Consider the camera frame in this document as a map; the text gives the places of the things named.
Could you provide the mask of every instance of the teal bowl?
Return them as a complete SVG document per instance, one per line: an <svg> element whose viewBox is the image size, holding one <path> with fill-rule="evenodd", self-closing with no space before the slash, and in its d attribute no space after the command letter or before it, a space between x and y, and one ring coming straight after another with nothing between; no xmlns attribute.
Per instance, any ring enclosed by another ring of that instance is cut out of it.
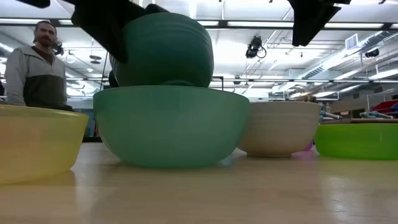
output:
<svg viewBox="0 0 398 224"><path fill-rule="evenodd" d="M209 86L213 47L197 21L174 13L149 14L128 23L123 34L127 62L110 58L119 86Z"/></svg>
<svg viewBox="0 0 398 224"><path fill-rule="evenodd" d="M190 86L130 86L94 95L98 131L130 164L189 168L229 156L244 134L249 100Z"/></svg>

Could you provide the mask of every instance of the bowl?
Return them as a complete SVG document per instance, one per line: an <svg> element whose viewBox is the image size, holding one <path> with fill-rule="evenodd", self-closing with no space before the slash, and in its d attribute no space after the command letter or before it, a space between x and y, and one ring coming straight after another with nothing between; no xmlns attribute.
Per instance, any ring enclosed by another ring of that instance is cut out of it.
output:
<svg viewBox="0 0 398 224"><path fill-rule="evenodd" d="M320 110L320 105L307 102L251 103L239 148L250 156L290 157L313 139Z"/></svg>
<svg viewBox="0 0 398 224"><path fill-rule="evenodd" d="M398 124L324 124L315 137L322 156L398 159Z"/></svg>
<svg viewBox="0 0 398 224"><path fill-rule="evenodd" d="M209 33L197 21L155 13L128 23L123 33L128 60L110 60L119 86L209 86L213 47Z"/></svg>
<svg viewBox="0 0 398 224"><path fill-rule="evenodd" d="M130 86L94 95L98 131L130 164L188 168L216 164L241 139L249 100L190 86Z"/></svg>
<svg viewBox="0 0 398 224"><path fill-rule="evenodd" d="M49 177L70 169L88 116L0 105L0 184Z"/></svg>

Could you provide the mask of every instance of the air duct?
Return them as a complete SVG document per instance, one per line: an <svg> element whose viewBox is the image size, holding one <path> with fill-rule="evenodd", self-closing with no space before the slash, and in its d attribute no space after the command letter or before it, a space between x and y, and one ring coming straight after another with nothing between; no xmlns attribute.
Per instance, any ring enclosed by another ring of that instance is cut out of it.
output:
<svg viewBox="0 0 398 224"><path fill-rule="evenodd" d="M316 65L311 66L308 69L304 70L303 73L299 75L297 78L309 79L315 75L318 75L319 73L322 73L325 70L328 70L332 67L335 67L347 61L354 55L359 55L361 53L365 53L372 50L373 48L375 48L375 46L378 43L380 43L383 40L387 40L388 38L392 37L394 34L396 34L395 31L380 31L370 37L363 39L358 43L357 47L353 49L346 50L345 47L342 47L339 50L323 58L320 63L317 63ZM283 85L280 85L278 87L278 90L275 90L273 92L284 91L286 89L292 88L294 85L296 85L296 83L284 83Z"/></svg>

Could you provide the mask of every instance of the yellow bowl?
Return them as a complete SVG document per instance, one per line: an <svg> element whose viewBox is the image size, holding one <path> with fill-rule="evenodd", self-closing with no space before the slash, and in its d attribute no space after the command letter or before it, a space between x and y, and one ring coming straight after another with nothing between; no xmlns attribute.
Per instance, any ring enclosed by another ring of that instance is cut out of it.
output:
<svg viewBox="0 0 398 224"><path fill-rule="evenodd" d="M0 105L0 184L70 169L87 122L80 113Z"/></svg>

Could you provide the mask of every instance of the lime green bowl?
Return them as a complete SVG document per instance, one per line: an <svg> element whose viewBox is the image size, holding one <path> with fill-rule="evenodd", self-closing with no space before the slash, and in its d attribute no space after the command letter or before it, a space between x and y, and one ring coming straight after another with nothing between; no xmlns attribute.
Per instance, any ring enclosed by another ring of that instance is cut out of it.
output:
<svg viewBox="0 0 398 224"><path fill-rule="evenodd" d="M190 86L130 86L94 95L98 131L122 161L146 167L205 167L243 136L249 100Z"/></svg>
<svg viewBox="0 0 398 224"><path fill-rule="evenodd" d="M120 86L185 85L208 87L214 70L207 30L180 14L155 13L123 27L128 60L111 57Z"/></svg>
<svg viewBox="0 0 398 224"><path fill-rule="evenodd" d="M398 124L320 125L315 145L323 156L398 159Z"/></svg>

